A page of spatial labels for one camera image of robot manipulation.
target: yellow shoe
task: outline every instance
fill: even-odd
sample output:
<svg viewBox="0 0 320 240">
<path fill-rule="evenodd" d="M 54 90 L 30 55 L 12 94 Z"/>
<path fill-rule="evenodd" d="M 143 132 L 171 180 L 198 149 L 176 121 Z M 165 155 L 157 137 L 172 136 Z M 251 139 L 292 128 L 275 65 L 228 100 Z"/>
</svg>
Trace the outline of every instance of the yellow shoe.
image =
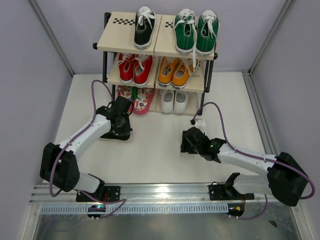
<svg viewBox="0 0 320 240">
<path fill-rule="evenodd" d="M 178 62 L 178 57 L 163 57 L 158 73 L 158 84 L 161 87 L 167 87 L 171 84 L 172 75 L 174 74 Z"/>
<path fill-rule="evenodd" d="M 178 67 L 175 69 L 172 76 L 172 86 L 175 89 L 184 88 L 191 76 L 196 72 L 199 65 L 199 60 L 195 60 L 195 68 L 193 67 L 192 59 L 180 58 Z"/>
</svg>

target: white shoe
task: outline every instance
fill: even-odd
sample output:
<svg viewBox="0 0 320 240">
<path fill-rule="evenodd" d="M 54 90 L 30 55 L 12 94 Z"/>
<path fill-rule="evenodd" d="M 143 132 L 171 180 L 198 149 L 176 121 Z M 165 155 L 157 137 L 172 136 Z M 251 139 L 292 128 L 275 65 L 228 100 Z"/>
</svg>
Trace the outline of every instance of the white shoe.
<svg viewBox="0 0 320 240">
<path fill-rule="evenodd" d="M 161 110 L 169 114 L 174 109 L 175 92 L 173 90 L 163 90 L 161 93 Z"/>
<path fill-rule="evenodd" d="M 175 91 L 174 97 L 174 111 L 177 113 L 184 113 L 187 110 L 189 93 L 185 91 Z"/>
</svg>

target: gray wall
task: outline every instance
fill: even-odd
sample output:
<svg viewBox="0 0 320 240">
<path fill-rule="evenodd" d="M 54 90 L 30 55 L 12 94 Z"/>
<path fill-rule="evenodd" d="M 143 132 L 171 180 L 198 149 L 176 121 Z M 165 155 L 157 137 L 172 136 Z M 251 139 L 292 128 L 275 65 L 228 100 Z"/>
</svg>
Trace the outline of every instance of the gray wall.
<svg viewBox="0 0 320 240">
<path fill-rule="evenodd" d="M 27 0 L 0 2 L 0 235 L 15 240 L 71 76 Z"/>
<path fill-rule="evenodd" d="M 216 71 L 249 69 L 285 0 L 37 0 L 75 73 L 101 73 L 102 53 L 92 43 L 103 32 L 104 12 L 136 12 L 149 5 L 157 14 L 206 9 L 220 18 Z"/>
<path fill-rule="evenodd" d="M 296 1 L 253 73 L 279 149 L 291 153 L 316 185 L 306 200 L 320 216 L 320 1 Z"/>
</svg>

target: pair of green sneakers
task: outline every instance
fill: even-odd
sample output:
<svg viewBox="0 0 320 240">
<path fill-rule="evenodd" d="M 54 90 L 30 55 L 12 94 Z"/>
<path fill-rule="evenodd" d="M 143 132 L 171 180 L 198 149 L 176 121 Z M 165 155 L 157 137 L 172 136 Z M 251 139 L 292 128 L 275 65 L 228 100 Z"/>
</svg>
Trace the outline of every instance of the pair of green sneakers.
<svg viewBox="0 0 320 240">
<path fill-rule="evenodd" d="M 220 21 L 214 11 L 201 13 L 196 30 L 195 13 L 190 9 L 181 10 L 174 19 L 175 48 L 181 54 L 195 52 L 201 56 L 213 53 L 217 42 Z"/>
</svg>

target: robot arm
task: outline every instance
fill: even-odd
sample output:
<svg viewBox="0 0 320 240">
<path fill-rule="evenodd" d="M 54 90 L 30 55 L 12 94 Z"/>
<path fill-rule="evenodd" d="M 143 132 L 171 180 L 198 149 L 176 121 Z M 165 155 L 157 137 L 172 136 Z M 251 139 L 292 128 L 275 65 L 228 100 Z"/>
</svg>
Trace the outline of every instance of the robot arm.
<svg viewBox="0 0 320 240">
<path fill-rule="evenodd" d="M 276 156 L 233 147 L 246 155 L 279 161 L 305 174 L 288 153 L 281 152 L 279 156 Z M 209 139 L 196 127 L 191 127 L 182 133 L 180 148 L 182 153 L 199 154 L 207 161 L 235 165 L 257 174 L 233 173 L 224 184 L 225 192 L 231 199 L 247 193 L 273 195 L 280 202 L 294 207 L 298 204 L 308 184 L 305 178 L 290 169 L 273 162 L 257 160 L 240 154 L 232 149 L 225 140 Z"/>
<path fill-rule="evenodd" d="M 78 136 L 63 152 L 54 172 L 53 185 L 65 192 L 73 189 L 86 191 L 99 199 L 102 194 L 100 189 L 105 184 L 104 181 L 91 174 L 79 172 L 77 160 L 97 139 L 130 133 L 132 129 L 128 110 L 131 105 L 130 100 L 118 97 L 115 102 L 111 103 L 111 107 L 101 106 L 96 110 L 95 120 L 92 124 L 90 120 L 71 137 L 59 144 L 47 144 L 43 150 L 40 177 L 48 182 L 50 181 L 52 168 L 58 154 L 71 139 Z M 81 133 L 88 124 L 91 127 Z"/>
</svg>

